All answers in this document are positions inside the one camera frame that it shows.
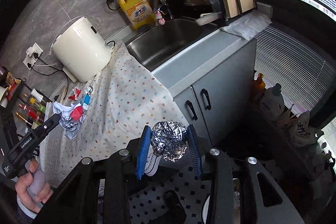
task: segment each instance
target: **sink faucet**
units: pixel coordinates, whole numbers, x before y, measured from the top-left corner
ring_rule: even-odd
[[[169,14],[170,19],[174,19],[174,16],[168,6],[167,0],[160,0],[161,4],[158,5],[156,9],[154,9],[154,13],[156,11],[160,11],[163,16],[166,16]]]

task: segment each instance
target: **aluminum foil ball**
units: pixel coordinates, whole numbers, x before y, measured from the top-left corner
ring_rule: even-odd
[[[176,162],[187,148],[187,127],[181,122],[158,122],[152,128],[151,145],[156,156]]]

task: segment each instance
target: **human hand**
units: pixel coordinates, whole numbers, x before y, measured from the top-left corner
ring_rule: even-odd
[[[15,184],[16,193],[22,204],[34,213],[39,213],[41,210],[36,202],[46,203],[53,194],[53,190],[50,189],[50,184],[47,182],[44,184],[43,189],[34,197],[34,200],[28,194],[27,188],[33,182],[32,173],[36,172],[38,167],[38,162],[35,159],[31,160],[28,167],[28,173],[19,177],[17,183]]]

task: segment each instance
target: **stainless steel sink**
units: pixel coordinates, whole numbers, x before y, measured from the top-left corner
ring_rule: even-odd
[[[128,42],[129,53],[149,71],[178,54],[216,28],[215,24],[199,26],[186,19],[167,20]]]

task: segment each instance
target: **white rice cooker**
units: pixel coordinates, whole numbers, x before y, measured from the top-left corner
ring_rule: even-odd
[[[51,50],[63,63],[63,71],[73,80],[85,83],[110,61],[112,49],[90,21],[81,17],[57,37]]]

